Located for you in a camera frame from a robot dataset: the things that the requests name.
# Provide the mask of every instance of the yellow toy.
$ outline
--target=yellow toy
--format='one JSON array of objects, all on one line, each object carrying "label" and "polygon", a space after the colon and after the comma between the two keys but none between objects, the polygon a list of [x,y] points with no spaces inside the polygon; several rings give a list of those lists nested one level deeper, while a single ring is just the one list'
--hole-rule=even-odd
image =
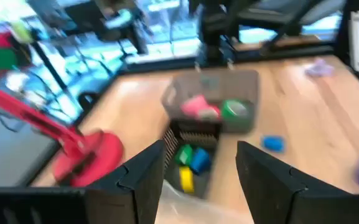
[{"label": "yellow toy", "polygon": [[182,189],[187,194],[194,193],[193,186],[193,173],[189,167],[180,167],[179,168],[180,175],[180,183],[182,185]]},{"label": "yellow toy", "polygon": [[33,42],[31,33],[22,20],[11,22],[11,32],[15,39],[21,44],[30,44]]}]

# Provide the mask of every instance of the yellow block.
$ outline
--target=yellow block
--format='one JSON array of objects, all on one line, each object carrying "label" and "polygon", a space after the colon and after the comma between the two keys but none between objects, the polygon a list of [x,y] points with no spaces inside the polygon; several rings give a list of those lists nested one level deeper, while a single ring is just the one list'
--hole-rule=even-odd
[{"label": "yellow block", "polygon": [[192,194],[194,193],[193,186],[193,173],[189,167],[180,167],[179,168],[180,183],[182,189],[185,193]]}]

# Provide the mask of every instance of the green tape roll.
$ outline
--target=green tape roll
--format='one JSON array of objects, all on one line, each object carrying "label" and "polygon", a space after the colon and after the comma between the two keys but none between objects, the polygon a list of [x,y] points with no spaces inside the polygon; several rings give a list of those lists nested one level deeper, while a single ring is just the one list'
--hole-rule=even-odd
[{"label": "green tape roll", "polygon": [[221,116],[224,121],[248,123],[252,119],[252,110],[250,105],[238,100],[225,100],[222,105]]}]

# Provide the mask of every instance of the green block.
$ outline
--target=green block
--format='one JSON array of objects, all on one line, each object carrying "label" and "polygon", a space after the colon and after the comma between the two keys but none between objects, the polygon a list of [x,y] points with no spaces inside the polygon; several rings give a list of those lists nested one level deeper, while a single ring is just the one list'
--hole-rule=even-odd
[{"label": "green block", "polygon": [[175,156],[175,161],[180,165],[189,166],[193,158],[193,149],[189,144],[182,146]]}]

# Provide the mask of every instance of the pink object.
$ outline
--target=pink object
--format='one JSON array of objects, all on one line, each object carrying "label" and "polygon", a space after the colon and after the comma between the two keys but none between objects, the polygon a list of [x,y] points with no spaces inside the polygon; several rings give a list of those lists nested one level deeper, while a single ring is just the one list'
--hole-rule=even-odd
[{"label": "pink object", "polygon": [[315,61],[313,66],[305,70],[307,75],[313,77],[327,77],[332,76],[334,72],[334,67],[328,65],[325,60],[319,58]]},{"label": "pink object", "polygon": [[180,106],[180,109],[187,116],[196,116],[197,112],[208,108],[209,105],[203,95],[197,95]]}]

